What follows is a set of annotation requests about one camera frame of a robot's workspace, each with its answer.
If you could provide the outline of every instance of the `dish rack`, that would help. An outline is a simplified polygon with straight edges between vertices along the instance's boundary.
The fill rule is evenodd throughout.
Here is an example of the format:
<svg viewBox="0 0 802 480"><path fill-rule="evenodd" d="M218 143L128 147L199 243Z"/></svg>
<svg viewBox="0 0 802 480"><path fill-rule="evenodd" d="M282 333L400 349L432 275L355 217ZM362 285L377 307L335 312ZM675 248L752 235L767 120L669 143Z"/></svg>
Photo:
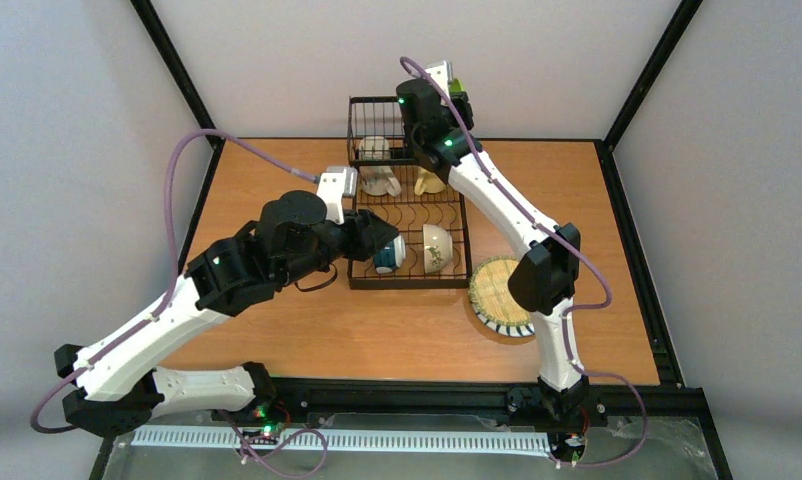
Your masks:
<svg viewBox="0 0 802 480"><path fill-rule="evenodd" d="M381 136L389 142L389 156L381 160L359 158L357 146L364 137ZM401 290L468 288L472 275L472 253L466 219L466 201L460 192L446 185L439 193L416 195L413 189L419 167L407 148L398 109L398 98L352 97L348 103L348 163L388 166L401 184L398 196L372 196L357 189L353 208L365 208L395 226L404 237L407 256L392 273L379 274L373 260L348 262L348 285L357 290ZM422 226L438 225L451 235L453 258L438 273L424 271Z"/></svg>

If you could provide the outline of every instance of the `bamboo coaster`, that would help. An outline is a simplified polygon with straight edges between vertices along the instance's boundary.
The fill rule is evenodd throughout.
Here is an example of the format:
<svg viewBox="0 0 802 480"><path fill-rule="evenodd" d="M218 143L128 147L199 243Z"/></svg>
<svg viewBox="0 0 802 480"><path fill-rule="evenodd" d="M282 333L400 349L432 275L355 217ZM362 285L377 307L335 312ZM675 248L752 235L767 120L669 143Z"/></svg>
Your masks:
<svg viewBox="0 0 802 480"><path fill-rule="evenodd" d="M507 279L518 264L512 257L485 261L472 274L469 299L487 327L508 337L529 337L534 334L531 314L513 300L507 289Z"/></svg>

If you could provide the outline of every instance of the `white bowl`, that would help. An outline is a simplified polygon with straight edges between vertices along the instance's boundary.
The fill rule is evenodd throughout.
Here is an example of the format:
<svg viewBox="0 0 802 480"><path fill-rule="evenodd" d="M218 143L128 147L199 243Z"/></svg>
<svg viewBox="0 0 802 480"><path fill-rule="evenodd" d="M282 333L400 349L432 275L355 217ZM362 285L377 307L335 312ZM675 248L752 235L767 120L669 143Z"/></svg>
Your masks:
<svg viewBox="0 0 802 480"><path fill-rule="evenodd" d="M422 225L425 273L438 273L454 258L451 234L442 227L426 223Z"/></svg>

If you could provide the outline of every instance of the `gray wall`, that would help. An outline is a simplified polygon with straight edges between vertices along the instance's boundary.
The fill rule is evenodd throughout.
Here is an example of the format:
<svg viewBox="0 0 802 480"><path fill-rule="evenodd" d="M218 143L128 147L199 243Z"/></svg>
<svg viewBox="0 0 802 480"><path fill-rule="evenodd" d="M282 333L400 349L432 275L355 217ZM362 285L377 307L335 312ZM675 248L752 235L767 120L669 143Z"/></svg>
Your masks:
<svg viewBox="0 0 802 480"><path fill-rule="evenodd" d="M87 477L100 439L27 419L55 348L162 292L162 180L194 128L129 2L0 2L0 478ZM196 145L179 169L181 236L208 159Z"/></svg>
<svg viewBox="0 0 802 480"><path fill-rule="evenodd" d="M802 1L704 2L615 153L738 478L802 478Z"/></svg>
<svg viewBox="0 0 802 480"><path fill-rule="evenodd" d="M448 58L481 136L603 136L678 0L160 0L218 126L344 136L348 96L392 95L398 57Z"/></svg>

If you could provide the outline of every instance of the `wooden table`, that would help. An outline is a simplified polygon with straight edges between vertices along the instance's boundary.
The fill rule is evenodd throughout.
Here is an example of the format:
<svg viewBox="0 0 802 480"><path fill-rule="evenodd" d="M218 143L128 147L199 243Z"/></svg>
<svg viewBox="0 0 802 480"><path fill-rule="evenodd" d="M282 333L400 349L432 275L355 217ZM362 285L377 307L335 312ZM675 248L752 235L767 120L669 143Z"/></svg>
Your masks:
<svg viewBox="0 0 802 480"><path fill-rule="evenodd" d="M252 143L313 173L347 164L344 140ZM613 286L614 301L608 309L575 313L584 365L621 373L635 383L657 384L594 145L488 141L484 146L501 172L536 207L580 229L582 251ZM313 187L228 143L189 259L213 241L233 235L247 220L258 218L266 202L293 189ZM473 266L512 253L483 214L471 202L467 207ZM539 367L535 342L502 337L485 327L472 312L466 290L351 290L346 266L346 261L338 261L340 278L330 287L311 293L285 289L272 301L196 337L164 365L216 369L255 361L264 363L274 376L535 381ZM578 302L598 301L603 295L584 267L576 289Z"/></svg>

